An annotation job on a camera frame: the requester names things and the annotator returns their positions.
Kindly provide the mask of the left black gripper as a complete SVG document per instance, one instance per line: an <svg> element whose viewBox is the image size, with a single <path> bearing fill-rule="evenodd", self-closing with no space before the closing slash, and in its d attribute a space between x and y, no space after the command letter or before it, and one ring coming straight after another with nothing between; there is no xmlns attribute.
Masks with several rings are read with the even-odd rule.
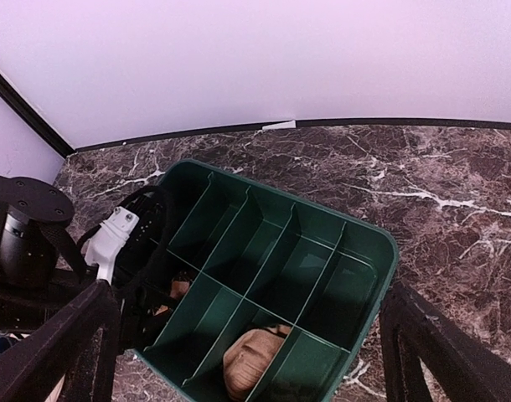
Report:
<svg viewBox="0 0 511 402"><path fill-rule="evenodd" d="M174 197L161 186L145 186L121 206L139 220L116 257L112 285L121 303L119 350L144 349L157 339L179 299L171 295L179 269L168 260L178 229Z"/></svg>

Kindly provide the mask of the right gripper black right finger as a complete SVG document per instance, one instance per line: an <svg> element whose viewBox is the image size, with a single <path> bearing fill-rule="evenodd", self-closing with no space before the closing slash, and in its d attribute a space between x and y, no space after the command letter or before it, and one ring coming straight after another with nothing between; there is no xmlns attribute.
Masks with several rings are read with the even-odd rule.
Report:
<svg viewBox="0 0 511 402"><path fill-rule="evenodd" d="M431 401L422 365L452 401L511 401L511 366L396 281L379 314L388 401Z"/></svg>

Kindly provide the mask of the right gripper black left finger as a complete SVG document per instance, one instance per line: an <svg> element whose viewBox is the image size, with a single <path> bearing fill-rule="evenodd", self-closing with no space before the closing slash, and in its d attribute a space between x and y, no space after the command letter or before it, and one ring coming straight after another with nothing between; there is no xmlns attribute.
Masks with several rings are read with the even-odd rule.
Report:
<svg viewBox="0 0 511 402"><path fill-rule="evenodd" d="M0 401L110 401L121 314L98 280L32 335L0 355Z"/></svg>

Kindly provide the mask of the green divided plastic tray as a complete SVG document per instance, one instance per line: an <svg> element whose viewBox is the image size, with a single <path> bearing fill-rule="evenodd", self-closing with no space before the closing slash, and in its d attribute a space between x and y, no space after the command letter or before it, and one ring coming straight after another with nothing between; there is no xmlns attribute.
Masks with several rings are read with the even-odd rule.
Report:
<svg viewBox="0 0 511 402"><path fill-rule="evenodd" d="M160 184L178 213L167 264L197 275L137 356L184 398L225 401L226 350L250 329L283 324L291 331L247 399L329 401L395 273L394 238L191 159Z"/></svg>

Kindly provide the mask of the tan brown sock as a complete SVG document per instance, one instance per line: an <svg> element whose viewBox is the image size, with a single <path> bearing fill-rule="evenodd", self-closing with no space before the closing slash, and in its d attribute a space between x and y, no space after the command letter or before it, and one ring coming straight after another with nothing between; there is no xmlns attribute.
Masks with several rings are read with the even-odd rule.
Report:
<svg viewBox="0 0 511 402"><path fill-rule="evenodd" d="M245 332L223 355L223 378L227 395L245 401L270 366L292 328L284 324Z"/></svg>

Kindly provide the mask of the brown argyle sock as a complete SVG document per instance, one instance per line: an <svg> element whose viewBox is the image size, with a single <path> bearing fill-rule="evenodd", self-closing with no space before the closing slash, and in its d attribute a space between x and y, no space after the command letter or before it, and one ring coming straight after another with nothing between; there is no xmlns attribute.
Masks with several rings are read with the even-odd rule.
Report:
<svg viewBox="0 0 511 402"><path fill-rule="evenodd" d="M195 270L181 270L170 281L168 288L168 297L170 301L163 301L160 305L152 308L153 316L159 316L163 313L172 313L176 306L182 301L193 285L198 272Z"/></svg>

